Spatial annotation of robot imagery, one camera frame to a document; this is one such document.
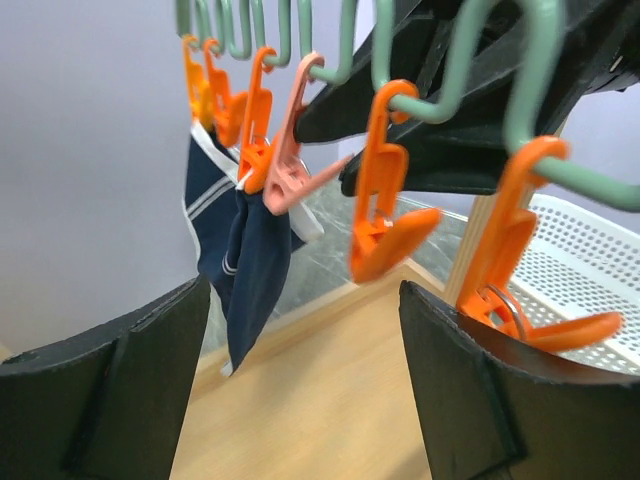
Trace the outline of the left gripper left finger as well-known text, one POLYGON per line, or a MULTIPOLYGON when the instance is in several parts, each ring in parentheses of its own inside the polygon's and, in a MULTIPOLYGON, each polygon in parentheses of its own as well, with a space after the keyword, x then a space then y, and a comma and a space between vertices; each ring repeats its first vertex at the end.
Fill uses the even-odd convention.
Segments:
POLYGON ((169 478, 209 306, 198 276, 2 361, 2 478, 169 478))

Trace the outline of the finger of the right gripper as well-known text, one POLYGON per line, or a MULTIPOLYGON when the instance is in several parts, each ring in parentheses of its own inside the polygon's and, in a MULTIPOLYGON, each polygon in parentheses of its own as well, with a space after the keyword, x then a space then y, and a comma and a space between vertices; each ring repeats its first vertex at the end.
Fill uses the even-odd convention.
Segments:
MULTIPOLYGON (((414 83, 420 97, 429 99, 443 84, 444 55, 451 40, 459 1, 397 1, 391 46, 390 77, 414 83)), ((497 52, 514 36, 509 31, 520 19, 514 1, 499 1, 482 29, 463 96, 462 109, 502 87, 513 65, 497 52)), ((371 81, 373 35, 353 55, 346 82, 327 85, 299 115, 295 138, 307 144, 325 143, 366 130, 374 96, 371 81)))
MULTIPOLYGON (((462 104, 446 123, 429 125, 417 120, 393 124, 387 141, 409 153, 404 191, 490 195, 496 191, 508 152, 504 146, 505 109, 515 74, 472 74, 462 104)), ((574 74, 554 74, 534 121, 535 135, 550 135, 580 98, 580 82, 574 74)), ((349 107, 364 133, 373 98, 371 84, 349 79, 338 87, 339 106, 349 107)), ((341 192, 355 196, 362 154, 357 154, 339 176, 341 192)))

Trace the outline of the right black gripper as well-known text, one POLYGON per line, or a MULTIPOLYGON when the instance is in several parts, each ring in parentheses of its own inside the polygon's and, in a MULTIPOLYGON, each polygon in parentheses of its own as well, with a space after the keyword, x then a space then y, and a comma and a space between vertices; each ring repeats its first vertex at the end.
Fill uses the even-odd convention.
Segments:
POLYGON ((639 83, 639 3, 568 1, 565 42, 548 93, 622 92, 639 83))

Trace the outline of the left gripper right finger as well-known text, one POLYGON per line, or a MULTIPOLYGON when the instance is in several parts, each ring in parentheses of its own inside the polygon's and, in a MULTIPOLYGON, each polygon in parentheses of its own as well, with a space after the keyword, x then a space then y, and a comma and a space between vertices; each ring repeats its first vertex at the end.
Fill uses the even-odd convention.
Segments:
POLYGON ((635 479, 639 380, 530 347, 412 281, 399 317, 435 479, 635 479))

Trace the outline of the green wire hanger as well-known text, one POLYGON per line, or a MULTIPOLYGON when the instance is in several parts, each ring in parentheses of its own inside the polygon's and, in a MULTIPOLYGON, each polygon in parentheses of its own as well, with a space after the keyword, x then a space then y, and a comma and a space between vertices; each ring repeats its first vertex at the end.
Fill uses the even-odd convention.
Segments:
MULTIPOLYGON (((499 1, 459 1, 461 6, 453 20, 451 40, 444 55, 443 84, 429 99, 411 99, 404 94, 392 97, 394 112, 407 113, 408 120, 429 125, 446 123, 459 110, 481 37, 491 10, 499 1)), ((505 109, 504 146, 508 157, 524 147, 534 136, 534 121, 552 81, 565 42, 568 1, 514 1, 520 19, 509 31, 514 39, 497 50, 513 65, 514 83, 505 109)), ((376 5, 373 35, 371 81, 375 94, 393 80, 390 77, 391 46, 394 27, 394 1, 376 5)), ((341 5, 339 23, 334 31, 339 37, 340 54, 336 68, 313 66, 310 76, 327 85, 341 85, 353 66, 353 55, 361 45, 354 42, 357 5, 341 5)))

